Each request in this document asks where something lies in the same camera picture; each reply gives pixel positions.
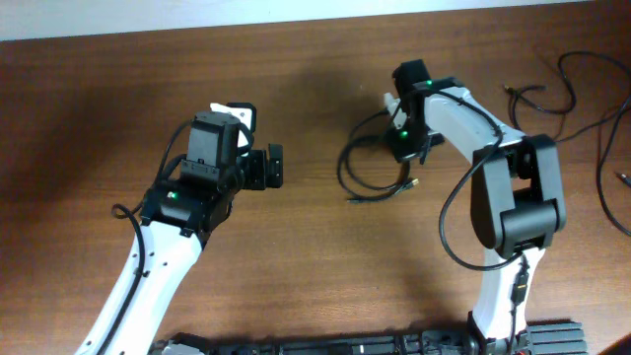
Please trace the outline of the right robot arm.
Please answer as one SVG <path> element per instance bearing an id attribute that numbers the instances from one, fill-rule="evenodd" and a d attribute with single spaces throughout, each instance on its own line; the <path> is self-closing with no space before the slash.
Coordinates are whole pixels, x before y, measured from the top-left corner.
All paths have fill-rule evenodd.
<path id="1" fill-rule="evenodd" d="M 528 136 L 482 107 L 454 77 L 431 78 L 423 60 L 392 73 L 384 97 L 392 118 L 386 140 L 396 160 L 424 161 L 453 144 L 470 164 L 470 219 L 484 246 L 482 284 L 467 318 L 467 354 L 527 354 L 526 300 L 532 276 L 567 221 L 556 144 Z"/>

